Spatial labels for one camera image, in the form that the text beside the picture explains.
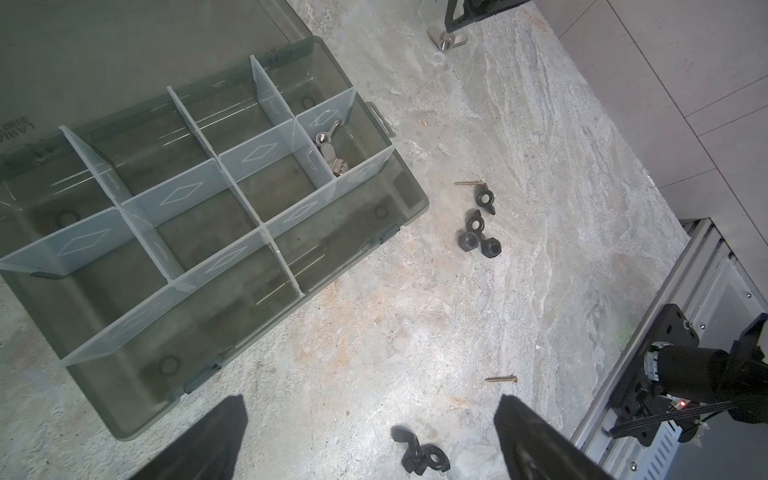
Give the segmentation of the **silver wing nut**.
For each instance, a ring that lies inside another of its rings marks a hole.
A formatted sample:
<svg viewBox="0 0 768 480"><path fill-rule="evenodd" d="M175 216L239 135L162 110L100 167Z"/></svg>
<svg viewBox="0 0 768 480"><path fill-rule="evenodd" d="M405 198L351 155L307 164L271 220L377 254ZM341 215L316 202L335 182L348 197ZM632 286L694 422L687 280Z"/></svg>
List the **silver wing nut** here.
<svg viewBox="0 0 768 480"><path fill-rule="evenodd" d="M427 35L440 52L447 52L468 42L468 37L464 34L448 33L433 26L427 29Z"/></svg>

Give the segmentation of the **grey compartment organizer box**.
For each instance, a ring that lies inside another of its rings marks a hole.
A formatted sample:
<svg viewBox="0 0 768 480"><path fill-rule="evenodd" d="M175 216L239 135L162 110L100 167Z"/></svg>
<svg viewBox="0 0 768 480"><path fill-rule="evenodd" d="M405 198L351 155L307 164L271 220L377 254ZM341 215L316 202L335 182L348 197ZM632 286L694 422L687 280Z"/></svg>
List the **grey compartment organizer box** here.
<svg viewBox="0 0 768 480"><path fill-rule="evenodd" d="M119 440L428 205L285 1L1 5L1 276Z"/></svg>

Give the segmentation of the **silver wing nuts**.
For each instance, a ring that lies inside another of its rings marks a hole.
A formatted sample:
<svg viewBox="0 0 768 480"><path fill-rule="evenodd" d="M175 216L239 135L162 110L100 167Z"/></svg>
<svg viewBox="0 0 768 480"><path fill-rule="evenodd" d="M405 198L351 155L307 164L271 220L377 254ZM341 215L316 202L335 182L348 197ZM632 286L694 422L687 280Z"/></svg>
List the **silver wing nuts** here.
<svg viewBox="0 0 768 480"><path fill-rule="evenodd" d="M349 164L337 155L332 144L333 134L341 125L342 121L336 119L328 131L319 132L315 137L316 146L336 177L340 177L349 171Z"/></svg>

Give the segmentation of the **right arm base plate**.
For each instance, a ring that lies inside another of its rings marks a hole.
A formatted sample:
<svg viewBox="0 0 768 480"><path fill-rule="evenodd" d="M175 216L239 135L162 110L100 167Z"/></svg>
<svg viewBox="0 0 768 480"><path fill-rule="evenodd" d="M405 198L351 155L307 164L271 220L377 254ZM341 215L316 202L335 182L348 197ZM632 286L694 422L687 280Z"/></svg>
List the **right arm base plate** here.
<svg viewBox="0 0 768 480"><path fill-rule="evenodd" d="M658 353L669 346L696 348L699 343L698 334L680 307L665 304L610 395L609 407L617 419L609 422L607 430L674 410L676 401L658 379Z"/></svg>

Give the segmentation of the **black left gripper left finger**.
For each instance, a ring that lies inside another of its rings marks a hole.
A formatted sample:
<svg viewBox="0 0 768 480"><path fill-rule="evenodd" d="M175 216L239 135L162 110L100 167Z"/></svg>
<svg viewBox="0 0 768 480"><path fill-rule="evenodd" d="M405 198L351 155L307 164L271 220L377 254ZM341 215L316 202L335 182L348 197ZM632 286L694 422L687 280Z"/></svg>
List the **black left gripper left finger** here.
<svg viewBox="0 0 768 480"><path fill-rule="evenodd" d="M243 396L228 396L132 479L232 479L247 423Z"/></svg>

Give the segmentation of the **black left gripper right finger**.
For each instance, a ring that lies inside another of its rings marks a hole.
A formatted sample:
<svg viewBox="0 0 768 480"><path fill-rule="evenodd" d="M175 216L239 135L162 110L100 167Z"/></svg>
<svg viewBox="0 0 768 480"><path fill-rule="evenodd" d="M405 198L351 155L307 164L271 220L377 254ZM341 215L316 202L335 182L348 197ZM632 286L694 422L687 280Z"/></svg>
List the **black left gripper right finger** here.
<svg viewBox="0 0 768 480"><path fill-rule="evenodd" d="M511 479L611 479L516 396L501 397L493 422Z"/></svg>

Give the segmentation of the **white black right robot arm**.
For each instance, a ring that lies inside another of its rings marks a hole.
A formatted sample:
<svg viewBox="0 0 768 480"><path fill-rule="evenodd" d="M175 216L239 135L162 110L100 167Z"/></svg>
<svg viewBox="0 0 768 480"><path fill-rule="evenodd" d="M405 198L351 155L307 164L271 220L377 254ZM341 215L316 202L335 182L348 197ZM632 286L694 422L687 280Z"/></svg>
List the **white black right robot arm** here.
<svg viewBox="0 0 768 480"><path fill-rule="evenodd" d="M490 32L476 56L488 111L464 116L470 157L495 203L474 213L481 258L459 306L492 344L471 361L514 366L527 400L572 430L598 406L614 438L649 439L664 421L692 435L720 412L767 418L767 318L712 347L683 278L703 246L673 216L648 172L552 34L527 10Z"/></svg>

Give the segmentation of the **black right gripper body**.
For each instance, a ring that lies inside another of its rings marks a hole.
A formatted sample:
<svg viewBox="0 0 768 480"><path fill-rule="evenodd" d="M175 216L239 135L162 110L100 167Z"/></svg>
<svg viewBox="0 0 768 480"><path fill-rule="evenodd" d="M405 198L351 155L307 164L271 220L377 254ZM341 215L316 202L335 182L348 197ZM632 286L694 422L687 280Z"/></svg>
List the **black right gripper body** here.
<svg viewBox="0 0 768 480"><path fill-rule="evenodd" d="M445 14L445 30L453 33L472 23L520 7L530 0L449 0Z"/></svg>

